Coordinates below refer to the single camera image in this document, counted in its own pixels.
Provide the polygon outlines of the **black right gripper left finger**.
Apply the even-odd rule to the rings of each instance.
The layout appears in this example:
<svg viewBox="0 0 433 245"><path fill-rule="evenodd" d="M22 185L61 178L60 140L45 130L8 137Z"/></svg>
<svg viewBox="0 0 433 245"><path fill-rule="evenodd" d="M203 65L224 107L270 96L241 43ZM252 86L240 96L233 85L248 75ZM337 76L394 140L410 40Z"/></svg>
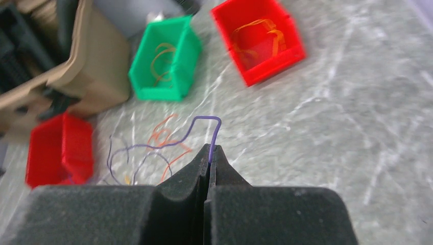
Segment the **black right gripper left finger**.
<svg viewBox="0 0 433 245"><path fill-rule="evenodd" d="M202 244L208 154L206 144L157 186L37 187L1 244Z"/></svg>

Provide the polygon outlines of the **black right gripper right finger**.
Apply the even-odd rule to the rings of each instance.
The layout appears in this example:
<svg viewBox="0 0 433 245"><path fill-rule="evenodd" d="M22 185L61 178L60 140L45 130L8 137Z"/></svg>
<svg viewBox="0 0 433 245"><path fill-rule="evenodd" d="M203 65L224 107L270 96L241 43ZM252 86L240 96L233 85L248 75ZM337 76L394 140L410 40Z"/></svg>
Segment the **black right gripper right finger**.
<svg viewBox="0 0 433 245"><path fill-rule="evenodd" d="M342 198L324 187L252 186L212 150L205 244L358 244Z"/></svg>

